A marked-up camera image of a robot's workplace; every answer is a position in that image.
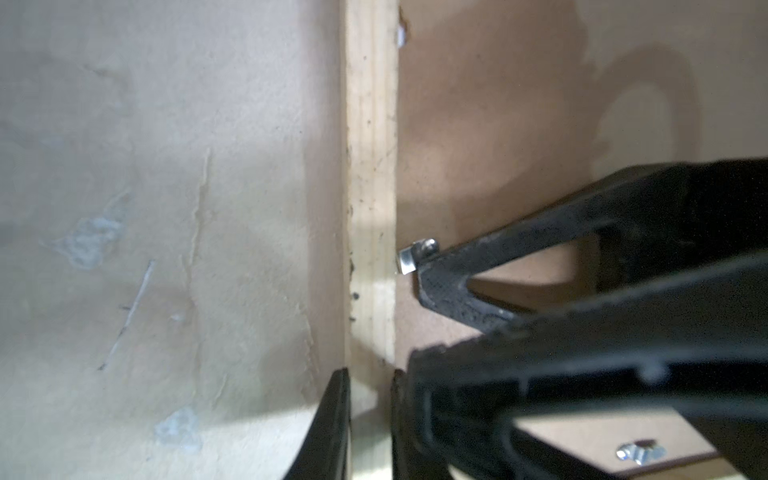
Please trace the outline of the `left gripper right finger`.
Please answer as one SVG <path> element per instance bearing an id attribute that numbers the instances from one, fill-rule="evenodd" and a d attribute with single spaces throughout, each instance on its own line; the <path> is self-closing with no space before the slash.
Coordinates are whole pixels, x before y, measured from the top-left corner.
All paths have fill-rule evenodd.
<path id="1" fill-rule="evenodd" d="M 406 372 L 396 369 L 391 384 L 391 437 L 393 479 L 451 480 L 448 465 L 431 454 L 423 453 L 416 444 L 406 399 Z"/>

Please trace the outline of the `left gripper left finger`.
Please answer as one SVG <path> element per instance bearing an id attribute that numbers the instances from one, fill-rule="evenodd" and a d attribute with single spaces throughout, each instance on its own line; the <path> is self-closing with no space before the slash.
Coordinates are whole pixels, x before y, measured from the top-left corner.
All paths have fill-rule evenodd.
<path id="1" fill-rule="evenodd" d="M 347 368 L 335 370 L 285 480 L 347 478 L 351 385 Z"/>

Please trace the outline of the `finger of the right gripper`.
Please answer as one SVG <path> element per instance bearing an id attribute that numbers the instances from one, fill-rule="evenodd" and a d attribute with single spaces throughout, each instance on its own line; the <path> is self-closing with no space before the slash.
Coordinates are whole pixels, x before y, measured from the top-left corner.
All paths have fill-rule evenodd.
<path id="1" fill-rule="evenodd" d="M 417 264 L 420 305 L 483 333 L 518 326 L 530 308 L 476 295 L 469 280 L 593 236 L 600 293 L 635 288 L 767 248 L 767 161 L 624 168 L 547 208 Z"/>
<path id="2" fill-rule="evenodd" d="M 601 479 L 525 416 L 671 407 L 745 473 L 767 451 L 767 256 L 658 278 L 451 347 L 413 353 L 409 424 L 478 479 Z"/>

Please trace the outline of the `brown cardboard backing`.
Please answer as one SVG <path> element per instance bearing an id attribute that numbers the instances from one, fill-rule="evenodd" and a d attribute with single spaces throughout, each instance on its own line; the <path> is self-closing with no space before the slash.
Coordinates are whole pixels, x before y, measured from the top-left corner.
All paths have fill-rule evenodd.
<path id="1" fill-rule="evenodd" d="M 408 1 L 400 52 L 397 245 L 439 253 L 537 213 L 624 168 L 767 161 L 763 1 Z M 472 277 L 476 295 L 532 309 L 483 333 L 422 307 L 416 271 L 398 283 L 398 369 L 600 293 L 590 236 Z M 516 426 L 604 472 L 763 479 L 704 424 L 671 407 L 525 416 Z M 616 448 L 653 439 L 644 466 Z"/>

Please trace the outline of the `wooden picture frame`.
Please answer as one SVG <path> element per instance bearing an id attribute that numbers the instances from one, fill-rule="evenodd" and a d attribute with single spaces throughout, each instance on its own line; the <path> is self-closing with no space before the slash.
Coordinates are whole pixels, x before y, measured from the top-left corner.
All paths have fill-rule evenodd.
<path id="1" fill-rule="evenodd" d="M 393 476 L 399 4 L 344 1 L 345 361 L 351 378 L 351 479 Z"/>

